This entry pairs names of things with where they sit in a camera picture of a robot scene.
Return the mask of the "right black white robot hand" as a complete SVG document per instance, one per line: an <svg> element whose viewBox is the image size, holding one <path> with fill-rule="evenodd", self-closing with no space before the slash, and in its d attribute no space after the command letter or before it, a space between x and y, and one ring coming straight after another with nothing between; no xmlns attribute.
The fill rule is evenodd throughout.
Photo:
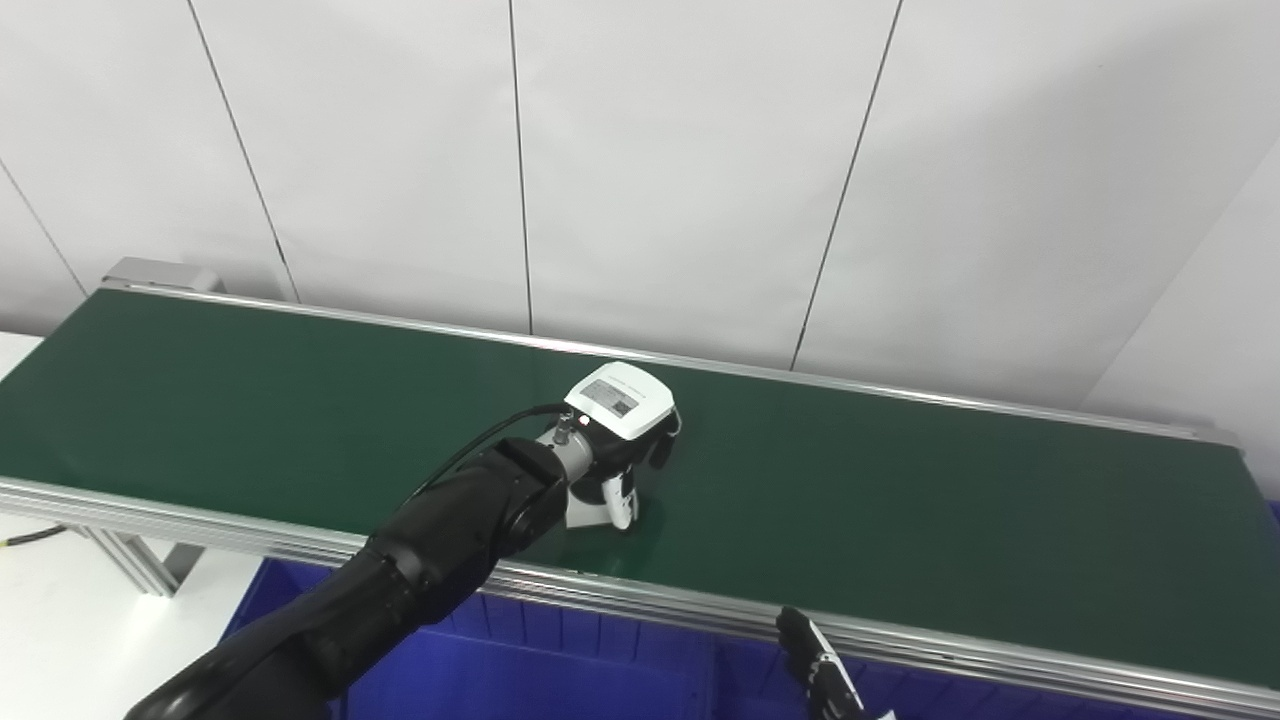
<svg viewBox="0 0 1280 720"><path fill-rule="evenodd" d="M790 675L805 691L810 719L874 719L824 632L800 610L783 606L774 619Z"/></svg>

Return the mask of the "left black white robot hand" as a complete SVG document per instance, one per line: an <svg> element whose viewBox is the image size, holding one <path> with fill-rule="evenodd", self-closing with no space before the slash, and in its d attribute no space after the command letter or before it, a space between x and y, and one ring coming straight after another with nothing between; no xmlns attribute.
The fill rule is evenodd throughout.
<svg viewBox="0 0 1280 720"><path fill-rule="evenodd" d="M636 468L663 468L682 430L672 391L614 361L580 380L564 404L548 436L568 478L564 524L631 530L640 515Z"/></svg>

